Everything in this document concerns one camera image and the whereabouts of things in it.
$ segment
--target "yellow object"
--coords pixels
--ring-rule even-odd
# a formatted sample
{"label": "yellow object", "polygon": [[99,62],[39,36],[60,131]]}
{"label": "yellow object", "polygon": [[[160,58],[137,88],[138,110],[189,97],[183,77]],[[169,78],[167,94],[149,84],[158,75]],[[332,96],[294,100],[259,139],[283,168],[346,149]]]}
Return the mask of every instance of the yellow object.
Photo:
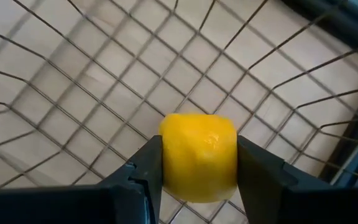
{"label": "yellow object", "polygon": [[237,133],[218,115],[170,114],[160,124],[163,184],[180,199],[231,198],[237,186]]}

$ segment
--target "yellow sponge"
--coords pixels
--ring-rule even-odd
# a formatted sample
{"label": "yellow sponge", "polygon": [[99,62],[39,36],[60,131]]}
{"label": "yellow sponge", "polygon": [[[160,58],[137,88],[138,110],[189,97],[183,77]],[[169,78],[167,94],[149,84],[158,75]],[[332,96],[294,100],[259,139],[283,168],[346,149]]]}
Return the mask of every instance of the yellow sponge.
{"label": "yellow sponge", "polygon": [[237,186],[237,133],[218,115],[170,114],[160,124],[163,184],[189,202],[229,199]]}

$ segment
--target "floor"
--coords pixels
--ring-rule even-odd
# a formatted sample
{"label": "floor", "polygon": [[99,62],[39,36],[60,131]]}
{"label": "floor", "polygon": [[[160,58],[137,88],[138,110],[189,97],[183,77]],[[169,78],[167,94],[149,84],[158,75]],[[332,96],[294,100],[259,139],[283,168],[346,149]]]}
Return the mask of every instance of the floor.
{"label": "floor", "polygon": [[[273,50],[308,23],[278,0],[0,0],[0,188],[97,183],[169,113],[227,116],[318,175],[346,125],[316,130],[358,108],[358,54],[316,26]],[[238,192],[163,192],[160,222],[247,219]]]}

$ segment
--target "wire grid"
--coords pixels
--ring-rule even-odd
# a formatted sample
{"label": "wire grid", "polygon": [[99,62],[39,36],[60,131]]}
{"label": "wire grid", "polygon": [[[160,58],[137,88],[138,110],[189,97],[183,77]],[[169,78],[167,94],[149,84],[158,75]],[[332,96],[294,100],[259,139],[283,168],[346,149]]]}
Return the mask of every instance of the wire grid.
{"label": "wire grid", "polygon": [[[72,158],[76,162],[79,162],[80,165],[75,166],[74,168],[67,167],[67,169],[76,169],[75,175],[69,177],[62,175],[57,177],[57,179],[61,180],[60,184],[62,184],[62,182],[64,182],[64,184],[69,185],[82,184],[87,181],[97,182],[97,180],[105,178],[109,173],[117,169],[120,165],[124,163],[124,161],[127,160],[128,157],[130,157],[131,154],[134,153],[123,153],[122,150],[118,150],[117,147],[114,145],[114,143],[118,141],[120,134],[123,134],[124,132],[128,132],[128,130],[130,130],[140,136],[141,140],[139,142],[146,142],[153,134],[155,134],[156,131],[155,129],[150,128],[150,124],[152,124],[151,126],[155,128],[155,126],[158,125],[157,121],[161,120],[167,113],[183,112],[182,109],[186,105],[193,105],[196,108],[195,110],[198,110],[200,113],[219,114],[222,112],[225,104],[228,103],[228,101],[237,104],[242,108],[242,110],[246,110],[249,114],[246,119],[244,118],[245,120],[243,122],[236,125],[238,128],[237,132],[239,134],[245,135],[247,138],[251,139],[251,141],[254,141],[252,139],[252,135],[245,131],[246,127],[250,126],[254,122],[259,122],[263,124],[268,129],[268,133],[272,134],[266,134],[265,143],[256,143],[261,145],[263,148],[274,151],[274,149],[271,149],[271,145],[277,139],[281,139],[286,145],[290,146],[294,150],[292,156],[285,158],[290,164],[296,166],[299,160],[305,160],[305,158],[308,158],[318,161],[321,164],[332,166],[340,170],[340,172],[348,172],[352,175],[358,176],[357,173],[348,171],[344,167],[339,167],[335,164],[331,164],[324,159],[319,158],[318,156],[314,156],[313,153],[308,153],[306,151],[309,146],[316,141],[316,138],[321,135],[331,136],[337,139],[342,138],[340,133],[333,134],[329,131],[324,131],[324,128],[329,128],[332,126],[346,127],[347,124],[354,122],[354,120],[341,122],[328,121],[325,123],[316,124],[314,121],[310,120],[308,116],[305,116],[304,113],[302,113],[303,108],[312,107],[313,105],[316,105],[321,102],[328,101],[332,103],[333,101],[331,100],[334,100],[336,103],[342,105],[345,110],[348,110],[351,115],[355,115],[358,121],[358,105],[350,104],[345,99],[345,96],[354,96],[355,94],[358,94],[358,88],[338,92],[332,90],[329,85],[321,82],[319,79],[315,78],[315,76],[311,74],[312,72],[315,72],[323,67],[330,66],[334,62],[346,59],[346,57],[358,53],[358,49],[353,49],[348,52],[341,52],[337,56],[330,58],[323,63],[319,63],[308,68],[302,66],[296,60],[291,58],[284,50],[282,50],[285,45],[296,39],[296,37],[304,33],[304,31],[314,28],[313,24],[324,19],[326,16],[329,16],[332,12],[337,10],[341,4],[345,4],[346,1],[340,1],[337,6],[333,7],[332,9],[329,9],[328,11],[320,15],[317,19],[313,21],[307,21],[303,24],[301,29],[298,29],[293,34],[289,33],[288,37],[286,37],[282,41],[279,41],[278,43],[274,43],[273,41],[271,41],[269,39],[271,37],[264,36],[263,33],[253,27],[251,23],[251,21],[257,16],[257,14],[264,7],[266,7],[269,2],[274,2],[274,0],[260,1],[259,5],[255,8],[255,10],[250,13],[249,17],[245,19],[237,12],[235,12],[235,9],[233,9],[233,7],[228,6],[230,3],[232,3],[230,1],[204,1],[203,4],[207,4],[208,6],[206,7],[204,14],[202,14],[202,19],[200,19],[200,23],[196,25],[185,19],[182,13],[178,13],[178,8],[180,8],[181,1],[96,0],[82,1],[81,3],[81,1],[68,0],[64,4],[70,6],[71,9],[78,16],[78,18],[75,19],[72,29],[70,29],[69,32],[62,32],[60,29],[61,27],[56,27],[56,24],[52,25],[51,23],[49,23],[48,19],[50,18],[44,19],[45,13],[43,13],[42,16],[40,15],[38,9],[40,9],[44,4],[46,4],[46,2],[47,1],[45,0],[13,0],[0,2],[0,7],[12,7],[13,5],[15,5],[15,7],[20,8],[21,10],[25,10],[26,12],[25,14],[21,15],[20,18],[18,18],[17,22],[13,24],[13,26],[9,29],[9,32],[0,32],[0,55],[8,47],[15,46],[20,50],[32,54],[34,58],[39,58],[42,62],[42,64],[37,67],[38,69],[36,69],[36,72],[31,73],[28,76],[20,76],[11,73],[11,71],[9,70],[10,65],[8,65],[7,69],[5,70],[0,69],[0,77],[8,78],[9,81],[14,80],[15,82],[23,83],[23,85],[18,88],[18,94],[14,96],[14,98],[6,101],[0,100],[0,105],[3,108],[2,110],[0,110],[0,116],[3,116],[4,114],[9,114],[8,117],[10,117],[10,119],[12,119],[12,116],[19,117],[31,127],[28,128],[28,130],[26,129],[26,131],[20,133],[19,135],[17,135],[17,131],[15,129],[15,135],[13,135],[11,138],[3,139],[2,141],[0,141],[0,160],[4,161],[11,169],[14,170],[14,174],[8,175],[9,178],[0,180],[0,188],[9,186],[14,187],[16,185],[14,183],[17,183],[17,181],[19,180],[22,185],[23,180],[26,180],[25,182],[28,182],[24,185],[48,185],[45,183],[47,182],[45,180],[45,177],[37,177],[35,175],[35,171],[37,169],[41,169],[43,171],[50,169],[48,167],[45,168],[45,165],[48,163],[48,161],[66,162],[67,160],[69,160],[69,158]],[[158,22],[157,25],[152,24],[150,20],[145,19],[145,12],[142,12],[142,9],[145,9],[146,5],[158,7],[161,9],[161,11],[164,12],[161,13],[161,11],[159,11],[160,13],[157,13],[156,11],[153,11],[153,13],[155,13],[153,14],[153,17],[160,19],[160,22]],[[109,7],[113,7],[116,9],[116,11],[114,12],[115,14],[122,14],[122,19],[119,20],[113,30],[107,29],[105,24],[100,23],[100,21],[98,21],[98,18],[95,16],[101,8],[108,9]],[[211,39],[210,36],[207,37],[206,34],[203,32],[203,28],[208,22],[208,18],[211,12],[217,7],[223,9],[224,12],[228,13],[232,18],[234,18],[238,23],[240,23],[238,30],[236,30],[233,33],[232,37],[230,37],[228,41],[226,41],[224,44]],[[58,36],[59,40],[61,40],[56,49],[54,49],[53,52],[50,52],[50,55],[40,54],[36,50],[32,49],[30,47],[31,45],[26,45],[26,43],[19,43],[16,41],[15,37],[20,33],[21,29],[24,29],[23,27],[25,26],[25,24],[31,19],[37,20],[39,24],[46,25],[48,29],[54,32],[54,35]],[[173,19],[184,25],[187,29],[191,30],[188,40],[185,43],[182,43],[181,47],[179,48],[173,43],[168,43],[164,38],[162,38],[161,34],[163,30],[166,29],[166,27],[168,26],[167,24]],[[141,46],[138,46],[138,49],[134,50],[132,46],[128,46],[127,44],[125,44],[125,41],[123,39],[120,39],[120,34],[125,29],[125,26],[128,26],[128,24],[141,27],[141,29],[149,35],[148,38],[144,40],[144,43],[142,43]],[[92,37],[92,40],[98,42],[97,47],[89,49],[87,48],[87,46],[84,47],[83,42],[81,42],[81,40],[78,40],[81,35],[84,35],[84,33],[81,33],[81,31],[85,29],[84,27],[87,27],[87,32],[93,30],[94,32],[98,32],[100,34],[99,36],[103,37]],[[230,54],[230,46],[233,44],[233,42],[236,41],[236,39],[242,34],[245,29],[249,29],[254,35],[258,36],[268,46],[271,47],[270,50],[264,52],[263,55],[261,55],[259,58],[256,58],[256,60],[248,66],[244,66],[243,63],[240,63],[237,58],[234,58]],[[213,57],[211,57],[211,61],[208,64],[200,64],[196,60],[194,60],[194,58],[186,56],[186,54],[189,54],[188,52],[190,51],[192,44],[198,43],[200,41],[202,43],[207,43],[212,48],[212,50],[210,50],[211,52],[216,52],[216,54],[211,54]],[[115,69],[111,66],[109,67],[108,64],[102,63],[98,60],[100,56],[103,55],[104,50],[108,48],[112,43],[117,47],[117,49],[121,51],[123,50],[125,54],[128,55],[128,58],[130,58],[127,65],[120,69]],[[163,68],[156,67],[155,61],[151,60],[150,57],[143,57],[143,55],[147,55],[147,49],[149,49],[150,46],[155,43],[160,44],[165,49],[168,49],[168,51],[170,52],[169,54],[165,55],[167,57],[170,57],[170,61]],[[78,57],[73,58],[73,61],[79,61],[79,65],[75,65],[77,69],[76,72],[73,72],[71,67],[62,68],[62,66],[59,64],[63,60],[62,55],[64,55],[65,51],[67,51],[69,47],[71,47],[71,49],[79,51],[82,54],[81,56],[83,60],[81,60],[82,58]],[[199,52],[196,54],[196,56],[211,52]],[[301,72],[285,80],[280,80],[280,82],[277,82],[272,86],[266,84],[265,80],[262,81],[260,77],[258,77],[258,73],[256,73],[256,75],[253,75],[250,71],[252,69],[255,70],[259,64],[261,64],[265,60],[268,60],[270,56],[275,54],[279,54],[280,56],[282,56],[287,61],[287,63],[292,64]],[[216,79],[211,77],[212,75],[209,75],[213,72],[214,66],[219,63],[220,58],[227,59],[228,62],[235,65],[236,69],[241,72],[239,78],[229,88],[225,85],[222,85],[220,82],[217,82]],[[118,66],[121,62],[122,61],[119,61],[114,65]],[[173,82],[170,78],[170,71],[174,70],[175,65],[178,65],[180,62],[184,63],[192,71],[195,71],[198,74],[198,78],[196,79],[194,85],[192,85],[191,88],[188,88],[186,90],[178,86],[178,84]],[[345,60],[345,62],[352,68],[358,69],[353,62],[347,60]],[[94,86],[89,86],[86,84],[86,82],[84,82],[84,80],[88,78],[87,72],[89,71],[89,69],[95,67],[99,71],[102,71],[103,73],[107,74],[107,76],[110,76],[110,80],[113,80],[112,83],[110,83],[110,80],[102,80],[102,82],[106,82],[107,84],[109,84],[108,88],[106,88],[105,90],[98,90],[99,87],[95,88]],[[139,68],[144,68],[151,75],[154,75],[152,83],[148,83],[147,80],[142,80],[140,77],[135,77],[134,80],[133,71],[144,71]],[[65,82],[68,82],[67,87],[65,87],[60,93],[56,95],[54,95],[54,93],[46,93],[42,89],[43,86],[40,85],[40,82],[38,81],[40,78],[46,76],[46,71],[48,70],[56,71],[61,77],[66,78]],[[311,101],[304,101],[294,106],[293,103],[289,103],[282,97],[282,95],[280,94],[280,89],[290,86],[291,83],[303,77],[309,78],[316,86],[319,87],[320,90],[325,92],[325,97],[321,97]],[[239,94],[236,94],[238,87],[242,87],[242,83],[245,79],[247,79],[248,82],[253,82],[264,89],[264,91],[259,92],[260,100],[253,102],[253,106],[244,103],[244,101],[240,99]],[[146,90],[141,89],[139,85],[134,85],[134,82],[141,83],[141,85],[149,85],[150,88]],[[162,107],[163,109],[161,109],[161,103],[159,103],[161,99],[158,99],[156,101],[155,98],[153,98],[153,93],[157,92],[158,88],[161,87],[161,83],[164,83],[166,88],[171,88],[175,90],[176,94],[180,96],[180,100],[173,108],[166,109]],[[193,95],[195,95],[195,92],[199,91],[198,87],[200,87],[201,85],[206,85],[206,83],[212,84],[214,86],[213,88],[217,88],[218,92],[223,93],[222,96],[213,95],[212,91],[210,93],[207,93],[207,95],[211,95],[211,97],[216,96],[217,99],[220,99],[218,100],[219,103],[217,105],[211,106],[206,103],[200,103],[200,100],[197,97],[193,97]],[[114,90],[117,90],[118,88],[122,87],[129,91],[128,94],[131,94],[133,97],[139,99],[138,104],[133,108],[133,110],[130,111],[130,113],[122,113],[122,111],[119,111],[119,108],[113,107],[111,104],[107,103],[108,99],[114,94],[116,94]],[[75,110],[69,109],[66,104],[72,103],[73,93],[75,93],[75,95],[82,94],[86,96],[81,99],[84,100],[87,98],[91,100],[92,102],[94,102],[93,106],[89,110],[85,110],[79,105],[73,106],[74,108],[76,108]],[[267,116],[267,114],[269,113],[269,107],[264,108],[266,102],[268,102],[272,98],[276,99],[277,102],[280,102],[280,104],[286,108],[283,119],[278,122],[275,120],[269,120],[269,116]],[[27,113],[26,111],[23,111],[22,105],[24,105],[24,102],[27,102],[26,105],[29,105],[30,100],[31,103],[44,101],[47,102],[47,104],[50,106],[47,107],[47,109],[43,113],[39,113],[34,116],[32,114]],[[116,127],[111,128],[114,129],[114,131],[112,130],[112,136],[101,136],[98,131],[95,131],[94,128],[90,127],[90,123],[93,119],[99,116],[98,113],[101,110],[113,114],[114,120],[117,121]],[[150,121],[142,121],[144,117],[139,118],[139,114],[141,113],[155,113],[156,115],[151,116]],[[57,122],[63,122],[63,120],[61,120],[59,116],[68,117],[71,122],[70,124],[73,126],[70,131],[67,131],[67,137],[64,140],[59,139],[62,133],[59,133],[56,130],[56,132],[58,133],[56,134],[50,129],[48,129],[47,126],[47,123],[53,119],[55,119]],[[283,131],[286,127],[288,127],[288,124],[294,117],[297,117],[298,119],[302,120],[302,122],[311,127],[311,132],[307,134],[307,136],[301,143],[294,142],[293,138],[289,138],[288,135],[283,134]],[[49,142],[52,142],[53,146],[49,147],[53,147],[55,149],[52,150],[53,153],[43,154],[44,158],[42,160],[38,160],[37,162],[31,163],[31,166],[23,166],[20,161],[9,157],[9,154],[7,154],[6,151],[1,150],[1,148],[4,146],[8,146],[9,144],[12,144],[14,142],[19,142],[27,138],[28,136],[33,136],[38,133],[45,136]],[[90,155],[82,154],[82,152],[76,151],[76,147],[92,147],[89,142],[94,140],[96,140],[96,144],[102,145],[100,147],[100,150],[92,152],[92,154]],[[107,156],[110,152],[113,152],[118,157],[114,157],[111,154],[110,156]],[[103,168],[103,166],[106,166],[106,163],[112,163],[112,165],[108,165],[107,167]],[[160,223],[188,223],[188,219],[192,220],[192,218],[189,217],[194,215],[195,219],[197,219],[199,222],[224,222],[221,221],[222,218],[220,217],[220,214],[223,214],[223,218],[235,217],[235,222],[240,223],[247,221],[244,218],[244,209],[241,208],[240,205],[241,201],[240,203],[235,203],[233,202],[234,200],[228,200],[225,202],[215,203],[212,205],[212,212],[209,212],[208,215],[205,215],[203,208],[199,209],[199,205],[182,202],[180,200],[172,198],[166,193],[163,193],[163,198],[164,197],[169,198],[167,200],[174,200],[173,203],[178,206],[172,209],[172,211],[170,211],[168,215],[163,218],[160,218]]]}

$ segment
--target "metal wire basket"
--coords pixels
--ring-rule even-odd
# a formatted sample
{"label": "metal wire basket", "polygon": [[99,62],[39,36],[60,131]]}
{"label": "metal wire basket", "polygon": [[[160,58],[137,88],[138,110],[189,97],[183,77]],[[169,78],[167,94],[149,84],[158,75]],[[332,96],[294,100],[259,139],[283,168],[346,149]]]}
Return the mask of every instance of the metal wire basket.
{"label": "metal wire basket", "polygon": [[[168,113],[227,116],[291,165],[358,187],[358,41],[317,26],[350,3],[284,2],[303,17],[276,0],[0,0],[0,189],[95,184]],[[246,222],[238,193],[162,194],[160,223]]]}

